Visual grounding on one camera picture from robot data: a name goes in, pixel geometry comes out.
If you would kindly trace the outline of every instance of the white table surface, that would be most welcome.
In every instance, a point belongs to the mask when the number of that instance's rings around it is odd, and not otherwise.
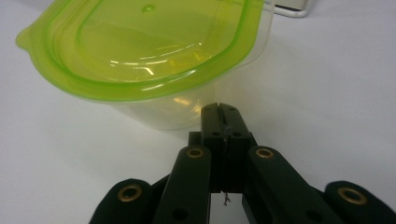
[[[50,0],[0,2],[0,223],[88,223],[116,183],[154,183],[190,127],[158,131],[71,97],[32,66],[15,37]],[[396,210],[396,1],[317,1],[308,17],[275,16],[264,54],[238,71],[224,103],[261,145],[312,186],[348,180]],[[232,195],[211,223],[248,223]]]

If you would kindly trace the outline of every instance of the brass screw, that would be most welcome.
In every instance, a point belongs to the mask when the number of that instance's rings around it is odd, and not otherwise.
[[[270,159],[274,157],[274,152],[267,148],[259,148],[256,150],[256,154],[261,158]]]
[[[123,203],[129,203],[138,199],[142,195],[142,188],[137,184],[128,185],[119,191],[119,200]]]
[[[191,158],[200,158],[204,156],[204,151],[200,148],[191,148],[187,150],[187,155]]]
[[[362,193],[351,188],[339,188],[338,194],[347,202],[357,205],[364,205],[367,203],[367,198]]]

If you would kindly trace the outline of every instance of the green lid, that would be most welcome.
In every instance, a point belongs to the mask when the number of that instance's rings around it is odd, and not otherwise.
[[[17,37],[50,83],[139,101],[191,89],[250,52],[263,0],[56,0]]]

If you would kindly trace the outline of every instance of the transparent plastic container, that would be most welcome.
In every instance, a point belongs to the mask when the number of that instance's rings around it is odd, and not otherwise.
[[[216,101],[217,77],[262,53],[273,11],[262,0],[56,0],[17,44],[59,89],[180,128]]]

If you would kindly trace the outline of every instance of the green plastic lid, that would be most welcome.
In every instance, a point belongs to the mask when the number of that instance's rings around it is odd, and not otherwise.
[[[191,89],[250,52],[263,0],[56,0],[17,37],[50,83],[139,101]]]

